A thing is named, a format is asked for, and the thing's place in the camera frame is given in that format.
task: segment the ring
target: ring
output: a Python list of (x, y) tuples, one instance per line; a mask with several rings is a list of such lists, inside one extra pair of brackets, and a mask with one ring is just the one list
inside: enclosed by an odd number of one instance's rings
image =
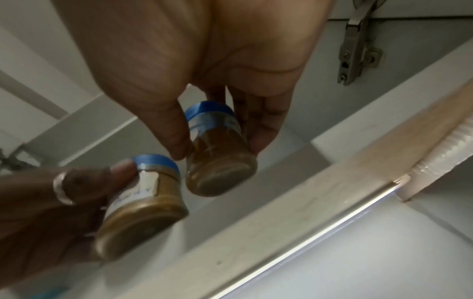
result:
[(66, 177), (67, 172), (63, 172), (58, 174), (53, 180), (53, 190), (56, 194), (56, 198), (64, 205), (75, 205), (75, 202), (70, 199), (66, 193), (64, 192), (63, 188), (63, 181)]

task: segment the brown substance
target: brown substance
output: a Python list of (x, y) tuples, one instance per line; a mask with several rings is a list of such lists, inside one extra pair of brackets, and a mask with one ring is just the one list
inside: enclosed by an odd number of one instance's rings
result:
[(218, 127), (194, 140), (187, 156), (186, 185), (192, 193), (221, 195), (256, 173), (256, 156), (234, 130)]
[(114, 260), (189, 214), (174, 170), (159, 170), (155, 197), (125, 205), (113, 212), (96, 236), (96, 250)]

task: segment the small jar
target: small jar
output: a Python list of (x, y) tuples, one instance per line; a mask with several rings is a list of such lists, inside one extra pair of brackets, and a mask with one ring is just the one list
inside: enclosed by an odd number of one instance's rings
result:
[(114, 260), (186, 217), (176, 163), (162, 155), (133, 158), (139, 176), (115, 196), (96, 235), (96, 251)]
[(187, 155), (189, 191), (218, 196), (256, 173), (256, 155), (249, 151), (230, 107), (204, 101), (191, 106), (185, 115), (193, 143)]

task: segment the jar lid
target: jar lid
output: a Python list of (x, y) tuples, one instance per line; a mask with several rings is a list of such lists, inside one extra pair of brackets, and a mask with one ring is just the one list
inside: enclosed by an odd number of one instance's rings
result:
[(162, 165), (166, 167), (170, 167), (179, 173), (179, 168), (177, 167), (176, 162), (171, 160), (171, 158), (168, 158), (163, 155), (158, 155), (158, 154), (145, 154), (145, 155), (139, 155), (139, 156), (134, 156), (132, 160), (136, 163), (136, 166), (138, 170), (141, 169), (141, 165)]
[(205, 112), (223, 112), (231, 116), (235, 116), (233, 110), (225, 104), (206, 100), (197, 104), (194, 104), (189, 107), (189, 109), (184, 112), (187, 121), (190, 121), (197, 115)]

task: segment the metal hinge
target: metal hinge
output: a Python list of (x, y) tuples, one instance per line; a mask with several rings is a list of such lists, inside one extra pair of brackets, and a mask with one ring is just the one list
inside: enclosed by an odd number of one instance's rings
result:
[(364, 0), (358, 6), (345, 29), (345, 39), (340, 47), (338, 58), (338, 83), (347, 86), (361, 75), (364, 67), (377, 67), (383, 51), (371, 47), (367, 40), (368, 22), (377, 0)]
[(5, 155), (3, 153), (3, 150), (0, 148), (0, 170), (4, 168), (9, 171), (20, 171), (37, 168), (38, 166), (29, 164), (28, 162), (22, 161), (17, 158), (17, 156), (23, 152), (23, 145), (20, 145), (8, 156)]

